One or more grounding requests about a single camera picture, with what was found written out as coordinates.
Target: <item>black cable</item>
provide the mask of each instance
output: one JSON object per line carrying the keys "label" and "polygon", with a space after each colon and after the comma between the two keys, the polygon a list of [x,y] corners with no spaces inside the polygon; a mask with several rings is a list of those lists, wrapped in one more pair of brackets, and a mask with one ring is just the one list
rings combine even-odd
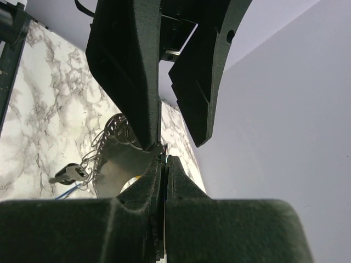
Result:
{"label": "black cable", "polygon": [[80,12],[83,12],[86,15],[91,16],[92,18],[94,17],[95,14],[90,10],[88,10],[87,8],[85,8],[78,0],[75,0],[75,3],[76,3],[76,7]]}

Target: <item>marble countertop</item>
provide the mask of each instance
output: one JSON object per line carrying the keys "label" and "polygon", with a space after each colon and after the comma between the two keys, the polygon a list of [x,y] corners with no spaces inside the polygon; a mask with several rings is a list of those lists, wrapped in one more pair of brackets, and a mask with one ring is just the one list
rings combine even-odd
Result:
{"label": "marble countertop", "polygon": [[[51,185],[79,163],[106,121],[119,113],[92,77],[83,51],[31,22],[0,137],[0,201],[53,199],[72,186]],[[162,103],[162,143],[205,190],[180,112]],[[93,186],[70,198],[95,198]]]}

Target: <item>key fob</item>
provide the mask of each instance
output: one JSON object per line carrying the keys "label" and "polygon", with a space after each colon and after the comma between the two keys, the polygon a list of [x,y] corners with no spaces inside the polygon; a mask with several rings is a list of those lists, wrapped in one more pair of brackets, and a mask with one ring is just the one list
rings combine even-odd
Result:
{"label": "key fob", "polygon": [[88,178],[88,173],[82,166],[76,163],[70,163],[55,174],[52,183],[56,181],[62,185],[71,185],[75,181],[84,181],[86,178]]}

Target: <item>marble table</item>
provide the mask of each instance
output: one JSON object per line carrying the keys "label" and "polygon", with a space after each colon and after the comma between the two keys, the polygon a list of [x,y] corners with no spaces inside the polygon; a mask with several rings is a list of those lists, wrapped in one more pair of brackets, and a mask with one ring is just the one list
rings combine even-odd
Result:
{"label": "marble table", "polygon": [[[0,137],[0,201],[54,199],[72,186],[48,179],[79,163],[119,109],[92,77],[83,51],[31,22]],[[180,112],[162,104],[162,143],[205,190]],[[96,198],[92,185],[70,198]]]}

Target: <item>marble surface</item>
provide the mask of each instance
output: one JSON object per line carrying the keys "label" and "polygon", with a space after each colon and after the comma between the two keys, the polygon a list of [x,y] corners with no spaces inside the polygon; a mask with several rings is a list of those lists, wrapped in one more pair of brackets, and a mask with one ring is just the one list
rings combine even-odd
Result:
{"label": "marble surface", "polygon": [[[106,121],[119,113],[92,77],[84,52],[32,22],[0,137],[0,201],[53,199],[71,186],[48,179],[79,163]],[[203,190],[180,112],[163,103],[162,142]],[[93,186],[69,198],[95,198]]]}

